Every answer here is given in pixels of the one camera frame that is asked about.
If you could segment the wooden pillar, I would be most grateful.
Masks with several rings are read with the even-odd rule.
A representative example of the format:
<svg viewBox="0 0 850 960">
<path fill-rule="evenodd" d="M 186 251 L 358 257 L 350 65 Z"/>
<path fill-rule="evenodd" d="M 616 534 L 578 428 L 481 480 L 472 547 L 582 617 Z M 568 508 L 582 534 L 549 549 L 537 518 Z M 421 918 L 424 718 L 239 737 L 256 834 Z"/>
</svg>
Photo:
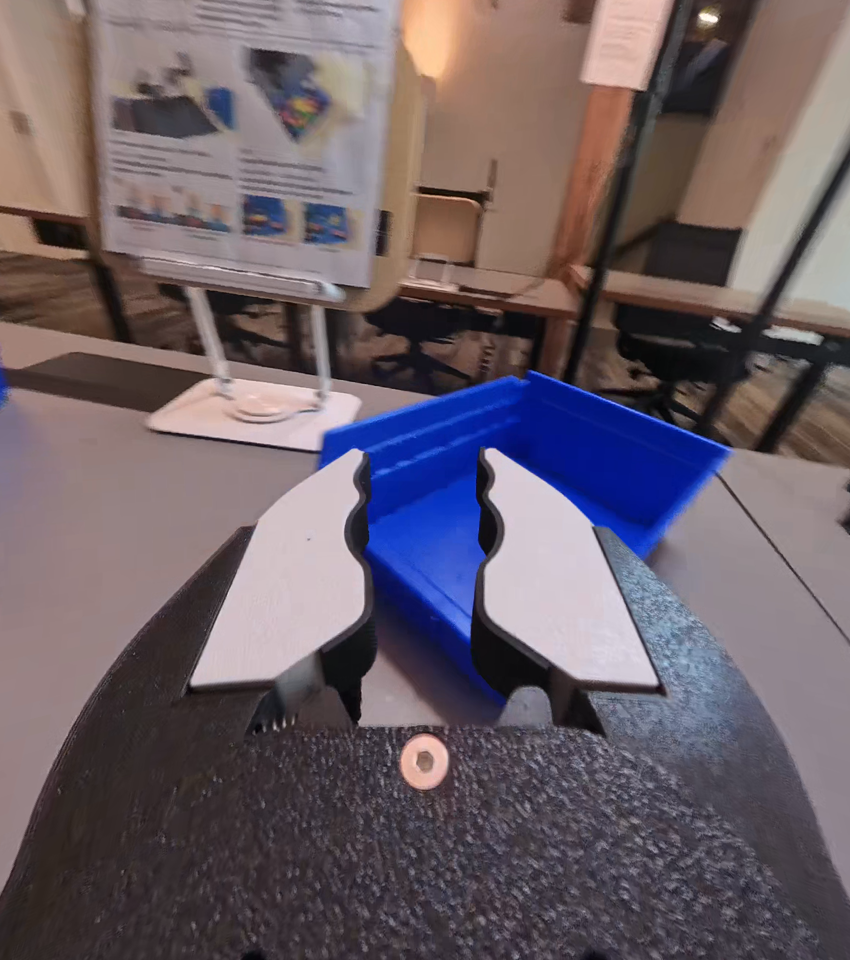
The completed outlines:
<svg viewBox="0 0 850 960">
<path fill-rule="evenodd" d="M 610 182 L 623 147 L 635 93 L 628 88 L 589 86 L 575 157 L 566 183 L 546 274 L 559 280 L 580 305 L 571 277 L 589 253 Z"/>
</svg>

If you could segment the small rounded wooden board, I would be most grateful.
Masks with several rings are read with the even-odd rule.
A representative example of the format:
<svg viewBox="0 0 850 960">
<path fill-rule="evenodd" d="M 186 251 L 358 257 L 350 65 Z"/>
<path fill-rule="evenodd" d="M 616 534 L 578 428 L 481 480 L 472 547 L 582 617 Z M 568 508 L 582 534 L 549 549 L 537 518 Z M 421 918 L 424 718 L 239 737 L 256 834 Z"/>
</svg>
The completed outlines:
<svg viewBox="0 0 850 960">
<path fill-rule="evenodd" d="M 483 216 L 484 207 L 476 199 L 420 189 L 411 256 L 475 267 Z"/>
</svg>

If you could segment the white laptop stand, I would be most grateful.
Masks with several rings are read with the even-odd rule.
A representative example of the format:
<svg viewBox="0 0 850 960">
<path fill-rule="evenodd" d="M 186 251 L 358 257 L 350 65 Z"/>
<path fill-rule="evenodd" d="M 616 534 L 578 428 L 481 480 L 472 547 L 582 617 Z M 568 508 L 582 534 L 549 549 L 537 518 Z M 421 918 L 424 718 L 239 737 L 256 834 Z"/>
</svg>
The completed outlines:
<svg viewBox="0 0 850 960">
<path fill-rule="evenodd" d="M 460 289 L 457 278 L 458 265 L 439 256 L 421 256 L 412 258 L 408 263 L 408 272 L 404 286 L 446 293 L 456 293 Z"/>
</svg>

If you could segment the printed instruction sheet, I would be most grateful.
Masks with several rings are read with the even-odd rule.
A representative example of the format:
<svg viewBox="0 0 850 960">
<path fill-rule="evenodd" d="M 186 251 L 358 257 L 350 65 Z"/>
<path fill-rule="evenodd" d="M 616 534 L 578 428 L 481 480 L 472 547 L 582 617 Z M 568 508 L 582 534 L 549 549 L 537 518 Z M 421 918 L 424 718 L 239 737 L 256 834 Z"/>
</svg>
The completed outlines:
<svg viewBox="0 0 850 960">
<path fill-rule="evenodd" d="M 102 245 L 367 289 L 402 2 L 90 2 Z"/>
</svg>

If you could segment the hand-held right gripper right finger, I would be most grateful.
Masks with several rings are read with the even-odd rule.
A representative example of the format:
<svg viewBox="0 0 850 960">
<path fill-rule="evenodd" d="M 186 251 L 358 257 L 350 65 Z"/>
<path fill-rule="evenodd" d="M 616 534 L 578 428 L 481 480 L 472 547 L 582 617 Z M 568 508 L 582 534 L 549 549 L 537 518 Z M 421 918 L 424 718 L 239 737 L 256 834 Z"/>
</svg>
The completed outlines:
<svg viewBox="0 0 850 960">
<path fill-rule="evenodd" d="M 477 462 L 479 547 L 470 652 L 505 701 L 568 721 L 591 693 L 652 695 L 660 676 L 598 528 L 502 450 Z"/>
</svg>

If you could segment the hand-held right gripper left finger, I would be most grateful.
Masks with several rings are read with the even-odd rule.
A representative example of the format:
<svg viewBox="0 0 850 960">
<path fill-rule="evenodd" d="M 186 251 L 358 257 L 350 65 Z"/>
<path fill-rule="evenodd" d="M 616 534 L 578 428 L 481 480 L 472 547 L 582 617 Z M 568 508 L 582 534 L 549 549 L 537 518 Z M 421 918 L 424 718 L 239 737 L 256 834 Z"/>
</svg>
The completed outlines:
<svg viewBox="0 0 850 960">
<path fill-rule="evenodd" d="M 190 677 L 190 692 L 263 693 L 253 724 L 283 724 L 334 690 L 359 723 L 378 652 L 369 456 L 350 449 L 257 521 Z"/>
</svg>

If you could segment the black office chair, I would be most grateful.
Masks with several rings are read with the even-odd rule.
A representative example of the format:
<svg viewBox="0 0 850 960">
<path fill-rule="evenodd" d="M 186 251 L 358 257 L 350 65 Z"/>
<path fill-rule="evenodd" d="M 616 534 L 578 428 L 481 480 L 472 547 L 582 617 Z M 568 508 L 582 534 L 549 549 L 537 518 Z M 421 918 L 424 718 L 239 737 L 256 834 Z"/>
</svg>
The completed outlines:
<svg viewBox="0 0 850 960">
<path fill-rule="evenodd" d="M 656 279 L 724 287 L 742 232 L 683 223 L 665 223 L 653 237 L 646 274 Z M 611 398 L 633 401 L 633 408 L 670 425 L 677 418 L 695 424 L 698 414 L 678 402 L 683 387 L 715 386 L 731 357 L 740 330 L 724 329 L 712 317 L 674 309 L 622 304 L 616 308 L 616 350 L 637 364 L 631 371 L 655 381 L 647 389 L 614 389 Z"/>
<path fill-rule="evenodd" d="M 473 377 L 427 354 L 424 346 L 453 342 L 461 333 L 494 332 L 503 316 L 503 312 L 498 310 L 407 297 L 395 298 L 385 306 L 364 314 L 363 318 L 379 335 L 406 340 L 407 348 L 398 354 L 381 354 L 371 358 L 371 372 L 378 378 L 394 378 L 397 374 L 411 373 L 417 388 L 428 394 L 436 392 L 434 375 L 439 374 L 473 386 L 476 382 Z"/>
<path fill-rule="evenodd" d="M 278 309 L 274 301 L 255 298 L 245 294 L 207 291 L 208 304 L 211 307 L 215 328 L 224 346 L 240 358 L 257 363 L 259 355 L 256 348 L 287 350 L 293 354 L 300 347 L 300 336 L 293 325 L 287 321 L 287 310 L 281 308 L 281 320 L 278 329 L 285 334 L 284 339 L 269 337 L 260 329 L 261 322 L 275 318 Z"/>
</svg>

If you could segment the wooden desk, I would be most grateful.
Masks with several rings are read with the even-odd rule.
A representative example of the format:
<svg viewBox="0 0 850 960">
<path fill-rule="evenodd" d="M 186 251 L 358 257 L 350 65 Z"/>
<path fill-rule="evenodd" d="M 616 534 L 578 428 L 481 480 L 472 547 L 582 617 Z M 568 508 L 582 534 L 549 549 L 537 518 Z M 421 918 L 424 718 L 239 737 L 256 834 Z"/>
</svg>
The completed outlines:
<svg viewBox="0 0 850 960">
<path fill-rule="evenodd" d="M 399 286 L 402 297 L 441 305 L 467 306 L 537 318 L 531 367 L 561 378 L 574 337 L 581 297 L 562 280 L 500 270 L 453 265 L 442 279 L 409 274 Z"/>
<path fill-rule="evenodd" d="M 759 309 L 757 294 L 611 270 L 600 297 L 618 306 L 634 306 L 723 318 L 741 328 Z M 754 348 L 756 353 L 796 359 L 806 364 L 777 408 L 754 450 L 772 453 L 803 411 L 826 372 L 833 366 L 850 369 L 850 311 L 807 300 L 791 300 L 775 308 L 769 327 Z"/>
</svg>

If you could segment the white notice sheet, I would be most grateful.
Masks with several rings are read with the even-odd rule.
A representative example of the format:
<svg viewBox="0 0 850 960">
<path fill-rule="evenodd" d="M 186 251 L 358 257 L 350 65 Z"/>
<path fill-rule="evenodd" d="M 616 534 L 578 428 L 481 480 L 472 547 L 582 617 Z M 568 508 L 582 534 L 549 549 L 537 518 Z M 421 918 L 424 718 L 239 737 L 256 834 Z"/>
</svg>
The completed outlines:
<svg viewBox="0 0 850 960">
<path fill-rule="evenodd" d="M 590 87 L 647 90 L 673 1 L 597 1 L 580 81 Z"/>
</svg>

